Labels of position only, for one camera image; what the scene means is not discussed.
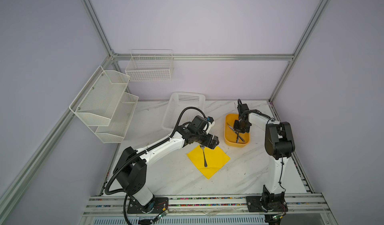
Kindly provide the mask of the silver spoon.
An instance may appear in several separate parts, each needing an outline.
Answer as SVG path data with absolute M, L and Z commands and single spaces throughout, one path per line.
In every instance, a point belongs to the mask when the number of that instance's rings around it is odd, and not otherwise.
M 200 148 L 202 149 L 202 153 L 203 153 L 204 167 L 208 167 L 206 156 L 205 156 L 205 147 L 203 145 L 200 145 Z

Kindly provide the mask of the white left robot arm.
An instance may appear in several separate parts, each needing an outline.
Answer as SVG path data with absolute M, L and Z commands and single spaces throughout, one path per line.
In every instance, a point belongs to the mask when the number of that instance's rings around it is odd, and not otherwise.
M 165 138 L 140 149 L 126 148 L 118 160 L 108 185 L 118 182 L 120 189 L 105 188 L 105 194 L 125 193 L 142 207 L 151 207 L 155 196 L 150 191 L 147 182 L 147 168 L 166 155 L 189 144 L 198 143 L 202 148 L 215 149 L 219 145 L 217 136 L 209 133 L 214 126 L 210 116 L 195 116 L 192 121 L 177 124 Z

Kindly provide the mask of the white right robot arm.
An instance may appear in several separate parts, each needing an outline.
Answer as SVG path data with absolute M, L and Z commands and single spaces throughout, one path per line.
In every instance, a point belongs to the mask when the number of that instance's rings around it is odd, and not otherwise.
M 295 142 L 291 125 L 262 113 L 257 109 L 249 109 L 248 105 L 238 99 L 238 118 L 234 121 L 233 131 L 237 139 L 243 133 L 249 133 L 252 125 L 265 132 L 265 150 L 270 156 L 268 180 L 263 186 L 260 199 L 260 210 L 272 212 L 285 206 L 285 192 L 283 180 L 285 170 Z

